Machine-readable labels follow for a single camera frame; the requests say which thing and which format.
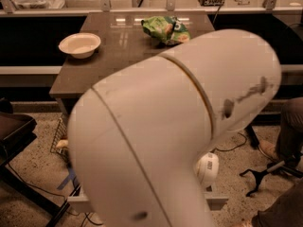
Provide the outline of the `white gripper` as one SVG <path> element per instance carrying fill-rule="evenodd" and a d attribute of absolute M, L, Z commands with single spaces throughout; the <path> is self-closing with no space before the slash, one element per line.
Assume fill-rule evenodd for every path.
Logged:
<path fill-rule="evenodd" d="M 217 178 L 219 172 L 219 158 L 209 152 L 196 163 L 195 174 L 203 188 L 210 187 Z"/>

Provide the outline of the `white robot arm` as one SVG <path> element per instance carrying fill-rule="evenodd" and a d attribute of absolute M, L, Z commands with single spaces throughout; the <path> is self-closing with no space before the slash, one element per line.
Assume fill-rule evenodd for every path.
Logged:
<path fill-rule="evenodd" d="M 106 227 L 215 227 L 194 172 L 281 82 L 275 50 L 217 30 L 92 86 L 68 122 L 72 165 Z"/>

